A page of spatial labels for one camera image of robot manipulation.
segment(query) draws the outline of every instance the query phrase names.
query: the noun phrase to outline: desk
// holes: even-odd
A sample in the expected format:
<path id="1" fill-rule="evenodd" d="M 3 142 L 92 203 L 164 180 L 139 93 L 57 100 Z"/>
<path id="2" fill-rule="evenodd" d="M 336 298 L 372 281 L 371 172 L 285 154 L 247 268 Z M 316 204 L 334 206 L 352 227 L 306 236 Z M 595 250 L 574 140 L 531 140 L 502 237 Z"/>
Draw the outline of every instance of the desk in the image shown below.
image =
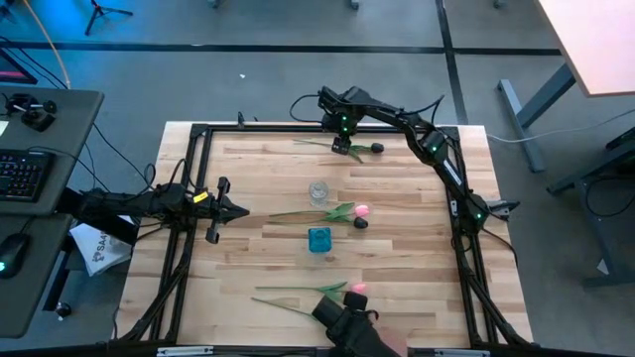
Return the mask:
<path id="1" fill-rule="evenodd" d="M 103 101 L 102 93 L 85 90 L 2 86 L 0 92 L 9 97 L 27 93 L 41 103 L 52 100 L 58 106 L 56 121 L 42 133 L 24 125 L 19 113 L 2 117 L 9 125 L 0 135 L 0 148 L 25 150 L 45 146 L 75 157 L 79 156 Z M 69 214 L 53 213 L 68 212 L 62 210 L 63 206 L 70 206 L 67 196 L 77 195 L 66 188 L 74 165 L 73 157 L 56 153 L 37 202 L 0 202 L 0 240 L 19 232 L 29 217 L 38 216 L 27 231 L 32 239 L 21 271 L 11 279 L 0 280 L 0 337 L 21 337 L 31 322 L 72 220 Z"/>
<path id="2" fill-rule="evenodd" d="M 522 106 L 508 79 L 501 91 L 519 139 L 576 82 L 589 97 L 635 93 L 635 1 L 536 0 L 566 63 Z M 522 143 L 532 172 L 546 169 L 534 141 Z"/>
<path id="3" fill-rule="evenodd" d="M 190 131 L 191 123 L 167 123 L 157 181 L 166 181 L 177 160 L 185 156 Z M 499 198 L 484 128 L 460 127 L 460 136 L 471 187 L 488 199 Z M 363 156 L 363 165 L 294 139 L 330 143 L 332 134 L 213 134 L 206 183 L 215 185 L 218 177 L 228 177 L 229 197 L 250 209 L 251 215 L 221 228 L 218 245 L 204 240 L 209 222 L 199 223 L 178 343 L 329 345 L 318 323 L 251 300 L 275 298 L 310 312 L 320 295 L 255 287 L 363 281 L 368 285 L 369 307 L 380 311 L 383 324 L 407 335 L 411 347 L 467 347 L 445 188 L 433 169 L 415 158 L 402 134 L 355 136 L 356 144 L 380 142 L 386 147 L 381 156 Z M 192 172 L 197 172 L 197 165 Z M 334 242 L 326 255 L 308 252 L 306 225 L 268 223 L 269 214 L 312 209 L 308 188 L 319 179 L 329 185 L 330 206 L 354 201 L 371 207 L 366 230 L 330 225 Z M 504 223 L 491 219 L 487 227 L 508 239 Z M 120 335 L 132 327 L 157 292 L 168 236 L 167 230 L 162 231 L 135 247 L 117 316 Z M 480 241 L 493 300 L 519 333 L 531 340 L 512 253 L 485 235 Z M 482 317 L 476 305 L 477 316 Z M 167 308 L 163 333 L 170 317 Z M 482 318 L 479 321 L 484 335 Z"/>
<path id="4" fill-rule="evenodd" d="M 18 232 L 27 219 L 0 217 L 0 241 Z M 32 238 L 22 270 L 13 279 L 0 279 L 0 336 L 17 338 L 27 331 L 71 221 L 67 214 L 55 214 L 35 219 L 27 229 Z"/>

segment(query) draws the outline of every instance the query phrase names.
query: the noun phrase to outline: metal desk leg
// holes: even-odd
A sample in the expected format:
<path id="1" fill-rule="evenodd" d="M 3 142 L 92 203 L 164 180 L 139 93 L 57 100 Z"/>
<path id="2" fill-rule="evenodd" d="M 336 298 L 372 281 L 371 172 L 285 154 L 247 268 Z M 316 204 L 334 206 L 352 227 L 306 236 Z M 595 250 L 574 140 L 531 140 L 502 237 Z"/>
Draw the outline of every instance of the metal desk leg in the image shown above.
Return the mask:
<path id="1" fill-rule="evenodd" d="M 621 247 L 616 246 L 611 241 L 613 237 L 607 237 L 602 234 L 602 230 L 599 226 L 601 219 L 586 208 L 586 188 L 588 187 L 588 183 L 583 178 L 580 178 L 576 180 L 573 185 L 577 189 L 580 205 L 582 206 L 586 220 L 591 226 L 593 235 L 597 239 L 597 243 L 602 252 L 606 272 L 608 272 L 608 275 L 605 276 L 582 280 L 582 286 L 585 288 L 600 288 L 635 283 L 635 272 L 627 266 L 624 266 L 619 260 L 613 259 L 614 253 L 621 249 Z"/>
<path id="2" fill-rule="evenodd" d="M 527 135 L 525 129 L 529 128 L 536 119 L 554 104 L 572 85 L 575 84 L 575 78 L 569 66 L 565 63 L 556 71 L 556 73 L 545 83 L 542 88 L 534 94 L 534 96 L 525 104 L 520 105 L 518 96 L 512 87 L 512 83 L 508 79 L 501 79 L 498 82 L 498 90 L 501 91 L 505 106 L 509 112 L 514 130 L 518 139 L 525 139 Z M 529 161 L 529 169 L 533 173 L 539 173 L 545 170 L 545 163 L 538 146 L 533 141 L 521 143 Z"/>
<path id="3" fill-rule="evenodd" d="M 607 168 L 620 164 L 624 160 L 635 155 L 635 141 L 624 143 L 607 152 L 604 157 L 588 168 L 570 175 L 547 187 L 547 192 L 553 195 L 559 194 L 567 188 L 573 188 L 576 181 L 587 176 L 597 174 Z"/>

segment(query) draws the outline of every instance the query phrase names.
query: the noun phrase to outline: keyboard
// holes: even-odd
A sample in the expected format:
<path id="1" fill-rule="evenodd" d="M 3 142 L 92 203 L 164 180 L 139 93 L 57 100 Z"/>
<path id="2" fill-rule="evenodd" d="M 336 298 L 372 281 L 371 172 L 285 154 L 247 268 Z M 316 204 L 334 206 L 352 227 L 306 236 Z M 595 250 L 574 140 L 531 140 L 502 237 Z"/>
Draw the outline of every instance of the keyboard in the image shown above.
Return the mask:
<path id="1" fill-rule="evenodd" d="M 0 201 L 36 202 L 54 154 L 0 149 Z"/>

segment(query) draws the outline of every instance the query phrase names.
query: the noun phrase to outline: black cable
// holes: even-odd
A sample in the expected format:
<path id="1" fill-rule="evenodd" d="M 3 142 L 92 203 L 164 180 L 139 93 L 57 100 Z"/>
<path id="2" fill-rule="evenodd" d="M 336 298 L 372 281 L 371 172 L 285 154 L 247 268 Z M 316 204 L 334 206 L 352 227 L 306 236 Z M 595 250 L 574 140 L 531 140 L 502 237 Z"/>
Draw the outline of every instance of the black cable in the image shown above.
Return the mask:
<path id="1" fill-rule="evenodd" d="M 97 175 L 97 170 L 95 169 L 95 160 L 92 158 L 92 153 L 90 152 L 90 148 L 88 147 L 88 142 L 84 142 L 83 146 L 86 147 L 86 151 L 88 152 L 88 156 L 90 157 L 90 166 L 92 167 L 92 171 Z M 95 175 L 92 176 L 92 188 L 95 189 L 97 186 L 97 180 L 95 179 Z"/>
<path id="2" fill-rule="evenodd" d="M 485 228 L 481 228 L 481 230 L 483 232 L 489 234 L 490 236 L 498 239 L 499 241 L 503 242 L 509 248 L 509 250 L 512 251 L 512 253 L 514 254 L 514 262 L 516 263 L 516 268 L 518 268 L 518 255 L 516 254 L 516 249 L 514 249 L 514 247 L 511 245 L 511 243 L 509 243 L 508 241 L 504 240 L 501 236 L 488 231 Z"/>
<path id="3" fill-rule="evenodd" d="M 289 116 L 291 116 L 295 121 L 299 121 L 302 123 L 318 123 L 321 124 L 321 122 L 319 120 L 305 120 L 305 119 L 300 119 L 297 118 L 294 115 L 294 107 L 296 107 L 296 104 L 298 104 L 301 100 L 305 99 L 305 98 L 318 98 L 319 95 L 318 94 L 305 94 L 300 96 L 300 98 L 296 99 L 296 101 L 291 104 L 291 106 L 289 107 Z"/>
<path id="4" fill-rule="evenodd" d="M 121 157 L 121 159 L 123 159 L 126 163 L 128 163 L 137 172 L 137 174 L 139 174 L 139 176 L 143 179 L 143 181 L 146 184 L 148 184 L 148 182 L 146 181 L 144 175 L 141 174 L 139 169 L 137 169 L 137 167 L 134 164 L 132 164 L 132 162 L 130 160 L 128 160 L 128 158 L 126 158 L 123 154 L 121 154 L 119 152 L 119 150 L 117 150 L 114 146 L 112 146 L 112 144 L 110 144 L 108 139 L 106 139 L 106 137 L 103 136 L 103 134 L 101 133 L 101 130 L 99 130 L 99 127 L 97 126 L 97 124 L 96 123 L 92 123 L 92 126 L 95 127 L 95 129 L 97 130 L 97 134 L 99 134 L 99 136 L 101 137 L 101 139 L 103 139 L 103 141 L 106 143 L 106 145 L 108 145 L 110 147 L 110 149 L 112 149 L 115 153 L 117 153 Z"/>
<path id="5" fill-rule="evenodd" d="M 62 150 L 53 149 L 53 148 L 49 148 L 49 147 L 44 147 L 44 146 L 40 146 L 40 145 L 32 146 L 32 147 L 30 147 L 27 150 L 32 150 L 32 149 L 43 149 L 43 150 L 48 150 L 48 151 L 53 152 L 53 153 L 59 153 L 59 154 L 63 154 L 63 155 L 67 155 L 67 156 L 72 157 L 73 159 L 77 160 L 77 162 L 80 163 L 88 171 L 88 173 L 91 174 L 97 180 L 97 182 L 99 182 L 99 184 L 101 184 L 104 187 L 104 189 L 106 191 L 110 192 L 110 189 L 108 189 L 108 187 L 101 181 L 101 179 L 99 179 L 97 177 L 97 175 L 94 172 L 92 172 L 88 168 L 88 166 L 82 160 L 80 160 L 77 156 L 71 155 L 71 154 L 69 154 L 67 152 L 64 152 Z"/>
<path id="6" fill-rule="evenodd" d="M 435 116 L 437 115 L 437 109 L 439 109 L 439 105 L 441 104 L 441 101 L 444 100 L 445 95 L 442 95 L 441 98 L 439 98 L 439 100 L 437 101 L 437 105 L 435 105 L 435 110 L 433 110 L 433 116 L 430 119 L 430 122 L 432 125 L 435 125 Z"/>
<path id="7" fill-rule="evenodd" d="M 10 49 L 4 49 L 6 52 L 8 52 L 9 54 L 11 54 L 16 60 L 19 60 L 22 64 L 26 65 L 28 68 L 30 68 L 32 71 L 34 71 L 35 73 L 37 73 L 40 77 L 46 79 L 53 87 L 60 89 L 60 87 L 58 86 L 57 83 L 53 82 L 50 78 L 48 78 L 47 76 L 43 75 L 39 70 L 37 70 L 35 67 L 33 67 L 30 63 L 28 63 L 27 61 L 25 61 L 24 59 L 18 57 L 16 55 L 16 53 L 14 53 L 13 51 L 11 51 Z"/>
<path id="8" fill-rule="evenodd" d="M 616 215 L 622 214 L 631 205 L 633 205 L 633 202 L 635 202 L 635 193 L 633 193 L 631 195 L 631 198 L 628 200 L 628 202 L 626 202 L 626 204 L 622 208 L 620 208 L 620 209 L 618 209 L 618 210 L 616 210 L 614 212 L 598 213 L 596 210 L 591 208 L 591 205 L 590 205 L 590 202 L 589 202 L 589 197 L 590 197 L 591 191 L 593 190 L 595 185 L 600 183 L 600 182 L 605 182 L 605 181 L 610 181 L 610 180 L 635 180 L 635 178 L 633 178 L 633 177 L 602 177 L 602 178 L 598 178 L 598 179 L 594 180 L 593 182 L 591 182 L 588 185 L 588 188 L 586 189 L 586 196 L 584 198 L 584 205 L 586 206 L 586 209 L 588 209 L 588 211 L 591 212 L 591 214 L 593 214 L 593 215 L 595 215 L 597 217 L 609 218 L 609 217 L 614 217 Z"/>
<path id="9" fill-rule="evenodd" d="M 150 232 L 146 232 L 146 233 L 144 233 L 144 234 L 140 235 L 139 237 L 137 237 L 137 242 L 139 242 L 139 241 L 140 241 L 140 240 L 142 240 L 143 238 L 146 238 L 147 236 L 149 236 L 149 235 L 151 235 L 151 234 L 153 234 L 153 233 L 157 233 L 157 232 L 159 232 L 160 230 L 165 229 L 165 228 L 166 228 L 166 227 L 163 227 L 163 226 L 162 226 L 162 227 L 159 227 L 159 228 L 157 228 L 157 229 L 153 229 L 153 230 L 151 230 Z"/>
<path id="10" fill-rule="evenodd" d="M 29 217 L 29 219 L 27 219 L 26 222 L 24 222 L 24 225 L 22 226 L 22 229 L 20 229 L 20 233 L 24 233 L 27 231 L 27 229 L 29 229 L 29 226 L 31 226 L 31 223 L 33 223 L 33 220 L 36 219 L 36 216 L 31 216 Z"/>
<path id="11" fill-rule="evenodd" d="M 43 71 L 45 71 L 46 73 L 48 73 L 50 76 L 52 76 L 56 81 L 58 81 L 62 87 L 64 87 L 65 89 L 68 89 L 68 87 L 66 86 L 66 83 L 62 82 L 61 79 L 59 79 L 56 75 L 52 74 L 50 70 L 46 69 L 43 65 L 41 65 L 39 62 L 37 62 L 36 60 L 34 60 L 31 56 L 29 56 L 29 54 L 27 54 L 24 50 L 22 50 L 20 47 L 18 47 L 18 45 L 16 45 L 13 41 L 7 39 L 4 36 L 0 36 L 0 40 L 3 40 L 7 43 L 9 43 L 9 45 L 13 46 L 14 48 L 18 49 L 18 51 L 20 51 L 21 53 L 24 54 L 24 56 L 27 57 L 27 59 L 31 60 L 36 66 L 38 66 L 39 68 L 41 68 Z"/>
<path id="12" fill-rule="evenodd" d="M 119 326 L 117 326 L 117 312 L 119 311 L 119 306 L 112 311 L 112 327 L 114 329 L 114 337 L 113 340 L 116 340 L 119 335 Z"/>
<path id="13" fill-rule="evenodd" d="M 445 94 L 442 94 L 439 99 L 435 100 L 434 102 L 432 102 L 430 105 L 423 107 L 421 109 L 417 109 L 417 110 L 413 110 L 410 112 L 401 112 L 399 114 L 397 114 L 397 117 L 399 118 L 402 115 L 411 115 L 411 114 L 419 114 L 419 113 L 423 113 L 426 110 L 435 107 L 435 111 L 437 111 L 437 108 L 439 108 L 439 104 L 441 104 L 442 100 L 444 100 L 445 98 Z"/>
<path id="14" fill-rule="evenodd" d="M 163 222 L 155 222 L 155 223 L 149 223 L 149 224 L 142 224 L 139 226 L 139 228 L 144 228 L 144 227 L 152 227 L 152 226 L 156 226 L 156 225 L 161 225 L 163 224 Z"/>

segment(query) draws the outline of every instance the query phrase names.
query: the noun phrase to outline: gray carpet floor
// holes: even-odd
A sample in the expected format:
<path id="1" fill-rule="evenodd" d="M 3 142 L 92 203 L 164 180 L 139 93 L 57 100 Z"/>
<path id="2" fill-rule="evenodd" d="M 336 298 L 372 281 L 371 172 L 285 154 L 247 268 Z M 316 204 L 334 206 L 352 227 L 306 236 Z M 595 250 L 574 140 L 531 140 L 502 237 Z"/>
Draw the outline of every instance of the gray carpet floor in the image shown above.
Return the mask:
<path id="1" fill-rule="evenodd" d="M 104 0 L 104 6 L 135 12 L 97 21 L 93 35 L 83 35 L 91 8 L 83 0 L 33 1 L 52 37 L 66 43 L 417 46 L 444 42 L 435 0 L 362 0 L 358 12 L 343 0 L 228 0 L 218 10 L 204 0 Z M 554 49 L 556 41 L 533 1 L 509 0 L 495 10 L 491 0 L 445 0 L 453 45 L 464 48 Z M 0 33 L 14 41 L 43 41 L 21 5 L 16 23 L 3 21 Z M 50 51 L 29 53 L 60 74 Z M 61 51 L 73 88 L 99 90 L 105 101 L 97 122 L 112 144 L 143 167 L 156 160 L 164 123 L 175 120 L 235 120 L 237 111 L 261 121 L 290 120 L 287 110 L 301 94 L 322 85 L 337 90 L 350 85 L 406 108 L 446 94 L 438 123 L 455 124 L 456 111 L 444 55 L 197 53 Z M 467 121 L 491 134 L 513 138 L 495 89 L 501 78 L 514 84 L 522 102 L 564 62 L 559 56 L 456 56 Z M 41 81 L 41 86 L 48 86 Z M 577 85 L 531 129 L 539 134 L 598 123 L 635 107 L 634 97 L 585 98 Z M 299 115 L 319 118 L 311 105 Z M 623 118 L 591 131 L 539 140 L 549 169 L 530 174 L 520 147 L 490 142 L 503 197 L 521 206 L 510 223 L 519 256 L 519 273 L 535 340 L 554 348 L 635 355 L 635 286 L 586 290 L 580 282 L 599 276 L 600 250 L 576 194 L 553 197 L 545 187 L 601 155 L 603 145 L 633 126 Z M 113 190 L 137 190 L 141 182 L 98 136 L 91 134 L 99 176 Z M 91 178 L 76 170 L 73 188 L 87 188 Z M 619 206 L 632 186 L 614 196 Z M 614 234 L 629 236 L 635 209 L 616 219 Z M 73 315 L 57 321 L 37 312 L 28 334 L 0 339 L 0 349 L 93 343 L 108 338 L 111 314 L 121 297 L 125 275 L 89 278 L 73 272 L 63 300 Z"/>

